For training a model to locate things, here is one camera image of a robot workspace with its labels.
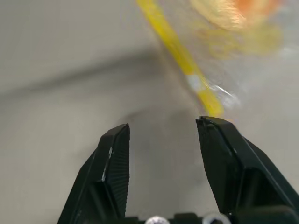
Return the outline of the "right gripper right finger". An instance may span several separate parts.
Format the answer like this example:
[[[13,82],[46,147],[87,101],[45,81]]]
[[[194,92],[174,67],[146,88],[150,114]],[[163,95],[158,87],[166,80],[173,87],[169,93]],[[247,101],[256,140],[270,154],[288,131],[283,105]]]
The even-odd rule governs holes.
[[[221,213],[285,206],[299,215],[297,192],[232,123],[201,116],[196,124],[206,176]]]

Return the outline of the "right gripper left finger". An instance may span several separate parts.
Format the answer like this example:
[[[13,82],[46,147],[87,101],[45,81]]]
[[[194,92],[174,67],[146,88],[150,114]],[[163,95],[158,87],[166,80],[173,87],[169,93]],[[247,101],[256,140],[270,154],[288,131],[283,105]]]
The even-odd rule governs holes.
[[[109,224],[125,217],[129,145],[128,124],[102,135],[79,170],[57,224]]]

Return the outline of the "clear yellow-zip plastic bag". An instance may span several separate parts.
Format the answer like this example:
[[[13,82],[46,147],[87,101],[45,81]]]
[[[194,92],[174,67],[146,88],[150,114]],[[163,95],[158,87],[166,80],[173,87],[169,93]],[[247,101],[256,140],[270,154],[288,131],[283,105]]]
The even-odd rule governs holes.
[[[242,30],[212,24],[189,0],[136,1],[207,115],[299,113],[299,0]]]

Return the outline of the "orange pineapple bun bread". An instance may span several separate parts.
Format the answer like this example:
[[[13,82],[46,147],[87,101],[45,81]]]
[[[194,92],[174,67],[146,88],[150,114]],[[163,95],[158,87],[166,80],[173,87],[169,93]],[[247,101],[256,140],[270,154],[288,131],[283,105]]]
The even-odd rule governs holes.
[[[273,15],[283,0],[189,0],[191,6],[212,24],[226,30],[258,26]]]

